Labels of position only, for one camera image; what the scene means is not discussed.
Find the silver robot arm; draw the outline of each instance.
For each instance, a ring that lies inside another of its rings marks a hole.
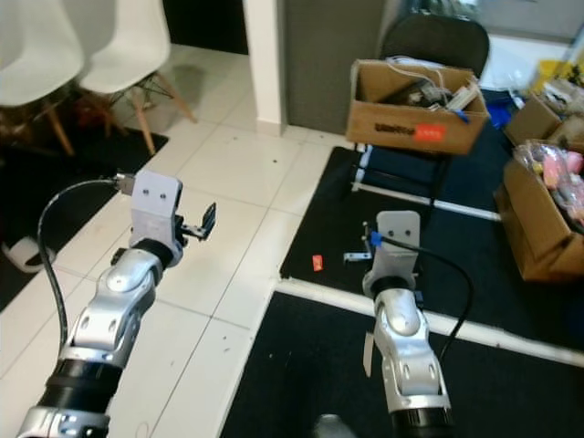
[[[185,235],[205,240],[214,227],[215,204],[202,226],[183,224],[176,214],[183,185],[175,178],[140,171],[135,178],[120,175],[118,187],[132,197],[130,248],[99,277],[95,297],[79,315],[17,438],[107,436],[106,411],[162,272],[181,261]]]
[[[377,226],[379,235],[419,245],[420,216],[415,212],[381,212]],[[383,357],[385,396],[395,431],[403,437],[453,436],[442,369],[412,291],[416,257],[413,251],[375,242],[363,291],[375,300],[374,340]]]

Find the red label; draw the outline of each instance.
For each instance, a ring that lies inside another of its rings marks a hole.
[[[312,268],[314,272],[322,271],[324,266],[322,265],[322,255],[316,254],[312,256]]]
[[[446,127],[444,125],[416,125],[416,132],[413,139],[416,141],[442,141]]]

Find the black cable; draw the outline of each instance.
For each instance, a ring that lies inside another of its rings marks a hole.
[[[454,328],[452,329],[452,331],[450,332],[450,334],[446,338],[446,341],[444,342],[444,345],[443,345],[442,349],[440,350],[440,355],[438,356],[438,360],[440,362],[442,362],[444,359],[444,356],[446,355],[446,351],[448,351],[448,349],[450,348],[450,345],[453,343],[453,340],[456,338],[456,335],[458,334],[460,327],[463,325],[463,323],[468,318],[468,314],[470,313],[471,307],[473,306],[473,300],[475,299],[475,285],[473,284],[473,279],[468,275],[468,273],[464,269],[462,269],[455,262],[447,259],[446,257],[444,257],[442,255],[435,253],[434,251],[432,251],[430,249],[422,248],[420,246],[405,244],[403,242],[390,239],[389,237],[385,237],[383,235],[381,236],[381,240],[387,244],[398,246],[399,248],[409,249],[410,251],[413,251],[413,252],[416,252],[419,254],[425,254],[427,256],[434,257],[436,260],[440,260],[445,265],[448,265],[448,266],[454,268],[455,270],[457,270],[464,277],[464,280],[466,280],[466,284],[468,285],[466,304],[464,305],[463,312],[460,314],[460,317],[458,317],[458,320],[456,321]]]
[[[36,243],[38,244],[38,253],[40,254],[40,259],[43,262],[43,266],[47,271],[48,281],[51,285],[53,291],[53,296],[55,297],[55,304],[57,305],[57,315],[58,315],[58,325],[59,325],[59,349],[65,345],[68,337],[68,324],[67,324],[67,312],[65,311],[65,301],[63,299],[63,293],[61,292],[61,287],[58,283],[57,276],[51,265],[51,261],[48,256],[47,247],[43,239],[43,224],[47,213],[50,211],[51,207],[66,193],[72,192],[81,187],[87,187],[89,185],[110,185],[115,186],[114,180],[89,180],[78,182],[76,184],[70,185],[66,189],[63,189],[47,203],[38,218],[38,225],[36,226]]]

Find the black floor mat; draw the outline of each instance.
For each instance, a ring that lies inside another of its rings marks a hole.
[[[223,438],[308,438],[336,413],[359,437],[392,437],[381,357],[362,366],[373,318],[275,293],[255,337]],[[432,334],[434,350],[444,337]],[[584,372],[457,340],[443,372],[461,438],[581,437]]]
[[[161,135],[152,139],[157,151],[168,141]],[[135,130],[127,137],[112,132],[109,139],[103,130],[89,130],[72,138],[72,143],[76,151],[72,158],[51,153],[50,148],[47,153],[1,150],[0,242],[11,246],[26,235],[36,239],[38,217],[59,190],[116,171],[136,172],[150,159],[141,132]],[[108,187],[89,187],[64,197],[47,218],[47,245],[55,251],[62,248],[113,194]],[[0,311],[33,276],[17,269],[0,252]]]
[[[282,277],[293,277],[361,293],[366,265],[343,265],[343,253],[361,251],[363,221],[374,223],[383,210],[426,206],[360,191],[347,194],[347,175],[355,152],[336,148],[298,228]],[[476,298],[470,320],[519,336],[584,349],[584,294],[577,285],[526,283],[519,275],[500,223],[435,209],[422,229],[422,246],[452,259],[474,280]],[[322,255],[324,270],[315,272],[312,256]],[[465,282],[450,267],[423,258],[417,287],[427,309],[457,317],[465,299]]]

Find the open cardboard box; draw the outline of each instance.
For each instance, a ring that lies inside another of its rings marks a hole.
[[[540,97],[531,94],[526,105],[505,126],[505,134],[516,146],[527,140],[558,141],[565,136],[577,151],[584,151],[584,119],[570,116],[562,120]]]
[[[433,69],[397,67],[440,84],[439,75]],[[471,70],[440,68],[440,72],[444,86],[453,93],[469,82],[476,83]],[[347,139],[375,146],[467,154],[489,118],[483,96],[479,94],[464,109],[468,122],[450,111],[379,103],[417,80],[391,69],[385,61],[356,61],[351,70]]]
[[[536,175],[511,160],[495,201],[525,280],[570,281],[584,276],[584,236],[568,227]]]

